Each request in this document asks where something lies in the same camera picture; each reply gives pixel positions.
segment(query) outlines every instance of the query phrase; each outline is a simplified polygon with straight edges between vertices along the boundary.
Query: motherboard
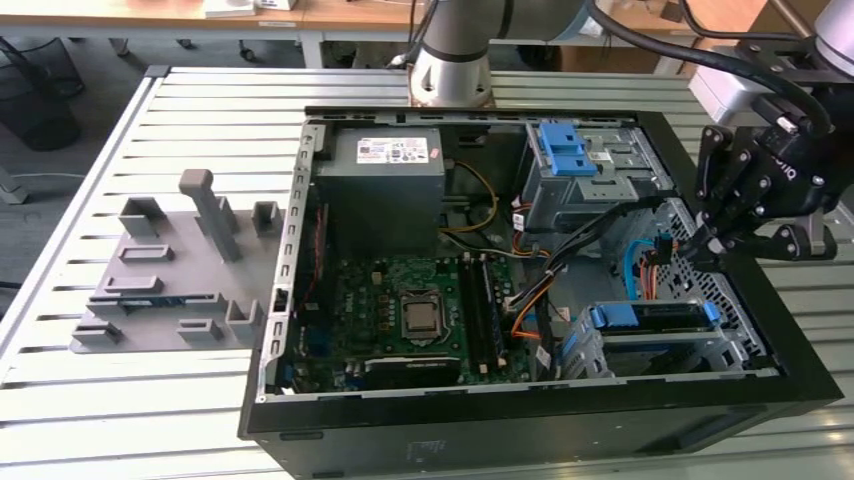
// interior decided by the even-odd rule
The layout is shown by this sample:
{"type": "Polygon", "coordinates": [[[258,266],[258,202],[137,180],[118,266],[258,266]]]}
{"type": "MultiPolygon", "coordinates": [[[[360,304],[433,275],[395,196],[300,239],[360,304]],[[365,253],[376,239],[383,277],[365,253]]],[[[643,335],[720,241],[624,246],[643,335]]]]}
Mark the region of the motherboard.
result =
{"type": "Polygon", "coordinates": [[[527,381],[524,345],[501,336],[500,303],[512,293],[503,257],[340,261],[332,321],[308,326],[296,364],[304,389],[527,381]]]}

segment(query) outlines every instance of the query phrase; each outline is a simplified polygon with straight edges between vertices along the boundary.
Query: metal bracket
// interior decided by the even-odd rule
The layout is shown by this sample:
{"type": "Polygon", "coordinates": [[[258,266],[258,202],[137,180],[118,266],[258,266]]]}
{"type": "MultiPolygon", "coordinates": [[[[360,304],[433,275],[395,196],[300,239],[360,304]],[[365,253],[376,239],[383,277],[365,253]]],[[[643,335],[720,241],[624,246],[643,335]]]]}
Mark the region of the metal bracket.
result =
{"type": "Polygon", "coordinates": [[[810,215],[795,218],[795,225],[806,231],[810,255],[823,255],[827,251],[827,244],[824,243],[824,209],[819,208],[810,215]]]}

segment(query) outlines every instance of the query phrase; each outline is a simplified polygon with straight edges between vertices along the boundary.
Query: power supply label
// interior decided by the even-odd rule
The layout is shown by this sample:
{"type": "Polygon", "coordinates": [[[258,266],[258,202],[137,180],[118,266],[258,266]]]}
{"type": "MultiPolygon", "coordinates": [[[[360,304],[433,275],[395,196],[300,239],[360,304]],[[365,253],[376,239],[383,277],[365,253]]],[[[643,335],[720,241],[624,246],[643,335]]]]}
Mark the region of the power supply label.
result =
{"type": "Polygon", "coordinates": [[[428,163],[425,138],[363,138],[356,163],[428,163]]]}

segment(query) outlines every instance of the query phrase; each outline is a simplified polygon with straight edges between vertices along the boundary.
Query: green circuit board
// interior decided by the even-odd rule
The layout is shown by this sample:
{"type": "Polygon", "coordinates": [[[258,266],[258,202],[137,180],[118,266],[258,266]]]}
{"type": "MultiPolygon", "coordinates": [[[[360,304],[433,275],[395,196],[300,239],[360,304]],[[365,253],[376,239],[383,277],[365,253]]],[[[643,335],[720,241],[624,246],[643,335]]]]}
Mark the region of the green circuit board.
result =
{"type": "MultiPolygon", "coordinates": [[[[341,261],[336,269],[333,295],[334,322],[328,338],[330,354],[305,359],[312,382],[320,391],[352,389],[341,383],[348,363],[357,368],[363,359],[381,357],[453,357],[461,360],[460,384],[525,381],[527,350],[507,347],[507,365],[481,374],[468,363],[465,319],[457,281],[457,258],[391,257],[341,261]],[[441,331],[429,340],[407,338],[404,304],[407,298],[431,299],[440,305],[441,331]]],[[[509,266],[491,259],[495,298],[511,295],[509,266]]]]}

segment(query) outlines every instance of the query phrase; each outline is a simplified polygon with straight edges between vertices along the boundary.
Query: ram slot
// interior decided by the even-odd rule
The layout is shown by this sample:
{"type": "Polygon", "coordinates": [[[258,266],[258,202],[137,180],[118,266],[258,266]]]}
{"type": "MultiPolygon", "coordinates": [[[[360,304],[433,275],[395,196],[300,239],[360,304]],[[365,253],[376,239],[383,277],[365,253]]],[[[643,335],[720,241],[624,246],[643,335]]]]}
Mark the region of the ram slot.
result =
{"type": "Polygon", "coordinates": [[[484,264],[468,256],[459,262],[459,288],[463,300],[468,362],[472,372],[485,374],[497,368],[497,353],[492,334],[492,286],[484,275],[484,264]]]}

